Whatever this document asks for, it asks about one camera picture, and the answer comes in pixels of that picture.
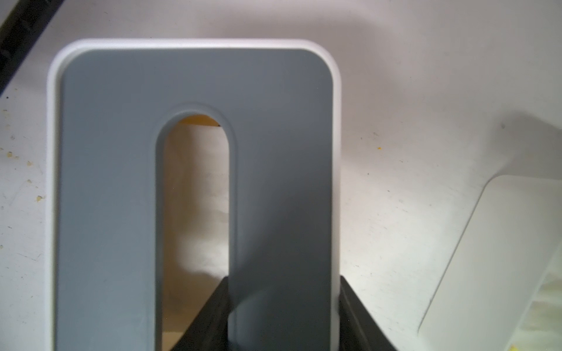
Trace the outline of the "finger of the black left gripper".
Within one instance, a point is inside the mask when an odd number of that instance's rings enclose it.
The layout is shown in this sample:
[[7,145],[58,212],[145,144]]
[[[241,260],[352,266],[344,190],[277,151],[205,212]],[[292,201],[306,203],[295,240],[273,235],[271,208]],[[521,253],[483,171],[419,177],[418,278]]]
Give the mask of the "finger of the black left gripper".
[[21,0],[1,25],[1,93],[64,0]]

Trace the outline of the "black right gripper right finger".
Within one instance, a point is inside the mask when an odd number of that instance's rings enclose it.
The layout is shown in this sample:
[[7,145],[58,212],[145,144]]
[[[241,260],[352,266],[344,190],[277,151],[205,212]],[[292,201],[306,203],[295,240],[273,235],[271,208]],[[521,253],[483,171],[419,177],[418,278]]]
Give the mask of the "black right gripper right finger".
[[340,351],[395,351],[344,276],[340,277]]

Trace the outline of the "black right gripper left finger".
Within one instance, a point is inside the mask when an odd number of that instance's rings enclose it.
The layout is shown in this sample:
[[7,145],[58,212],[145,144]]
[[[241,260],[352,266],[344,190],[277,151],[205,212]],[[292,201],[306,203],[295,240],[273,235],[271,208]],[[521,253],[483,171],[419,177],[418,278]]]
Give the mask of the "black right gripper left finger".
[[227,351],[230,298],[223,278],[172,351]]

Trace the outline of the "grey tissue box lid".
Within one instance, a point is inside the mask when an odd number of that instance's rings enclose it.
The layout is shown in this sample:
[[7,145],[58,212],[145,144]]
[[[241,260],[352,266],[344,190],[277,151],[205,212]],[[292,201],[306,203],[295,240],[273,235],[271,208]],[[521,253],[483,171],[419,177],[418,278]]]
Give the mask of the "grey tissue box lid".
[[47,350],[158,350],[160,156],[213,118],[233,350],[337,350],[341,79],[298,39],[85,39],[48,73]]

